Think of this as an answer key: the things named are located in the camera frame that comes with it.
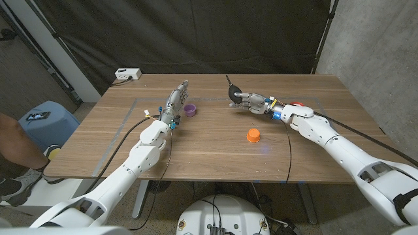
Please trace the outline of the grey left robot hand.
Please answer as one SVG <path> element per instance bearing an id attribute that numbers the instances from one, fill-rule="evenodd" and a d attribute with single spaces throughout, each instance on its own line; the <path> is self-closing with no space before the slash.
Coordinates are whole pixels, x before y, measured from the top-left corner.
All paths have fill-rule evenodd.
<path id="1" fill-rule="evenodd" d="M 183 109 L 184 103 L 188 97 L 187 88 L 189 81 L 183 81 L 166 99 L 165 107 L 159 120 L 170 125 Z"/>

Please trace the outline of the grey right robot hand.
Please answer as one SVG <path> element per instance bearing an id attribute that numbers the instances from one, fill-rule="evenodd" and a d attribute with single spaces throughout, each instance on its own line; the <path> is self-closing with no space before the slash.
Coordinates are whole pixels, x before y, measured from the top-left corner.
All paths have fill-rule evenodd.
<path id="1" fill-rule="evenodd" d="M 278 101 L 272 105 L 273 101 L 267 101 L 266 97 L 257 93 L 236 92 L 234 95 L 242 99 L 241 103 L 232 102 L 229 106 L 231 108 L 249 110 L 253 114 L 265 114 L 269 111 L 281 112 L 284 107 Z"/>

